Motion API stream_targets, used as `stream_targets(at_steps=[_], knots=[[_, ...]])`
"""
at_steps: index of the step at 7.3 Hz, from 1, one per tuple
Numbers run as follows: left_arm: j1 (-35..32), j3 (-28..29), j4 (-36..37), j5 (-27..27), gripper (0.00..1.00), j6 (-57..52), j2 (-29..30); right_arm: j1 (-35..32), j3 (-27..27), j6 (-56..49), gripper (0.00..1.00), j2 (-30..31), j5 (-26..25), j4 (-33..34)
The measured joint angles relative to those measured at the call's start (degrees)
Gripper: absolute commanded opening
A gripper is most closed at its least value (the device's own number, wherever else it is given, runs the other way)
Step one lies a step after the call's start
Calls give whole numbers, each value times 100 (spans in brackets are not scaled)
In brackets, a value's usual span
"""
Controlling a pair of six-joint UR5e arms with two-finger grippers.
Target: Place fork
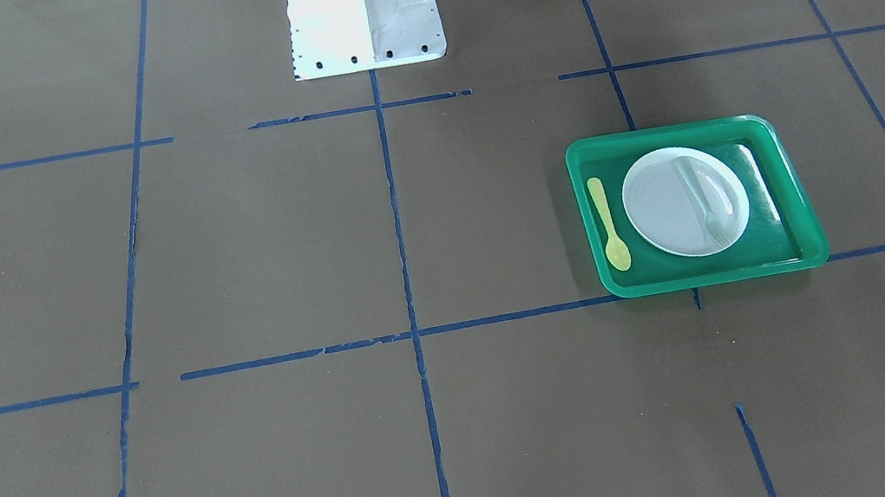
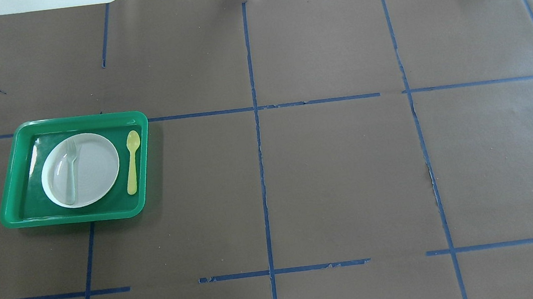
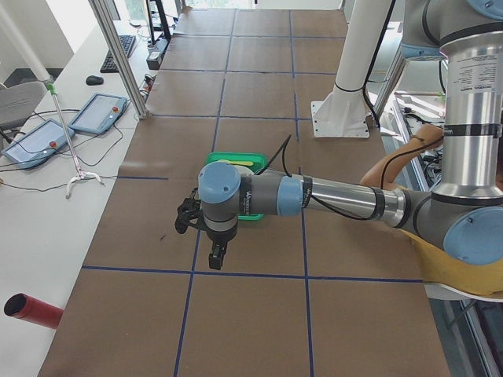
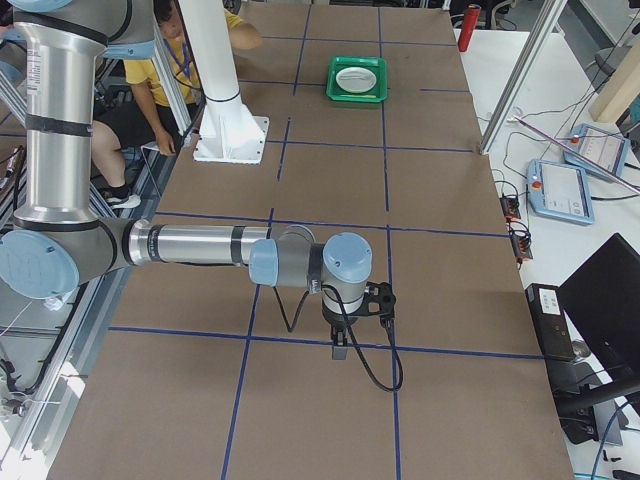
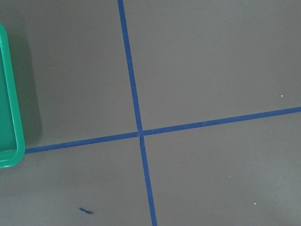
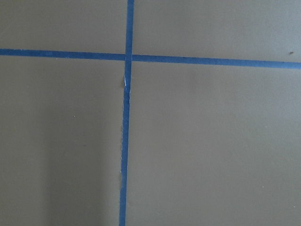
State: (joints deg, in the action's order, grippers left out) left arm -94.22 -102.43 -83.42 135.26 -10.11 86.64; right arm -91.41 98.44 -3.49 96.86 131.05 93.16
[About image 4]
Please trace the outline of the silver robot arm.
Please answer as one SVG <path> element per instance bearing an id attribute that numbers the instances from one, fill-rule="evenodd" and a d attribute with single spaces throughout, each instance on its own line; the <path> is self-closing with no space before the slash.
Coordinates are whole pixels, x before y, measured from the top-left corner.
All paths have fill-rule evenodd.
<path id="1" fill-rule="evenodd" d="M 360 235 L 319 243 L 301 225 L 154 225 L 90 209 L 95 61 L 154 53 L 151 2 L 17 1 L 13 24 L 27 43 L 27 179 L 14 229 L 1 241 L 5 283 L 46 299 L 127 266 L 233 265 L 255 284 L 320 294 L 333 357 L 357 347 L 352 326 L 369 314 L 375 291 L 371 247 Z"/>

